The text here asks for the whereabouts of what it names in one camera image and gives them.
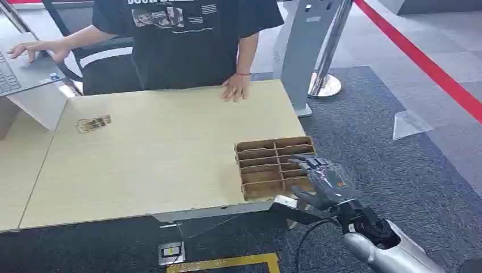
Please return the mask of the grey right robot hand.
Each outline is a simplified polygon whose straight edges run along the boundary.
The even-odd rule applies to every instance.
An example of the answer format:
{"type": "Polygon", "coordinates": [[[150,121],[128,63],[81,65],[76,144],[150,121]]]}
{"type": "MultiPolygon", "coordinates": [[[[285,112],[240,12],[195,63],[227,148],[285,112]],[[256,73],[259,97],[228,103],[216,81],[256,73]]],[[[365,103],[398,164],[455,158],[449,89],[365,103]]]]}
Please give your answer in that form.
{"type": "Polygon", "coordinates": [[[357,185],[341,165],[315,155],[293,155],[288,161],[300,167],[313,187],[305,191],[293,185],[292,192],[314,208],[324,211],[357,198],[357,185]]]}

